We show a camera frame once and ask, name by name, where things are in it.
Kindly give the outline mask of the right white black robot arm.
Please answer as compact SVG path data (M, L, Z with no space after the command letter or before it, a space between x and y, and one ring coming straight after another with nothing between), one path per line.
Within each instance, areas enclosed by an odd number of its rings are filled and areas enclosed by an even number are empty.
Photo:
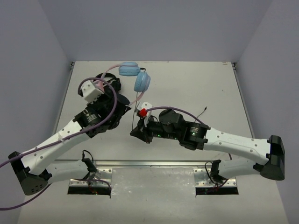
M145 109L138 113L140 120L130 135L145 143L153 138L178 140L189 150L218 151L236 155L233 160L214 160L209 176L222 183L234 176L260 175L266 179L285 179L285 149L281 137L254 139L229 134L208 125L186 121L173 109L160 112L158 120Z

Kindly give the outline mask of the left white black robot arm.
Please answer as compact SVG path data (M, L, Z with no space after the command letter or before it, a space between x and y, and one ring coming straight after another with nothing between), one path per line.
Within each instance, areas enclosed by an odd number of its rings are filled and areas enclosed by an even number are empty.
M97 169L89 158L63 163L55 163L55 160L76 145L116 128L121 117L131 109L129 104L125 96L108 91L88 103L82 112L43 143L23 153L11 153L10 163L24 194L36 194L54 182L94 178Z

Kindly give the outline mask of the pink blue cat-ear headphones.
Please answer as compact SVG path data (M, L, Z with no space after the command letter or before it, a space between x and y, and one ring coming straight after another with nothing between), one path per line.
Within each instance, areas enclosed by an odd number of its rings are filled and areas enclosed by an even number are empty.
M139 67L136 62L123 62L110 67L107 71L101 73L99 78L104 79L107 73L114 68L118 68L120 76L136 77L134 91L140 93L140 95L134 101L130 102L129 105L139 101L148 90L151 82L151 77L146 72L146 69Z

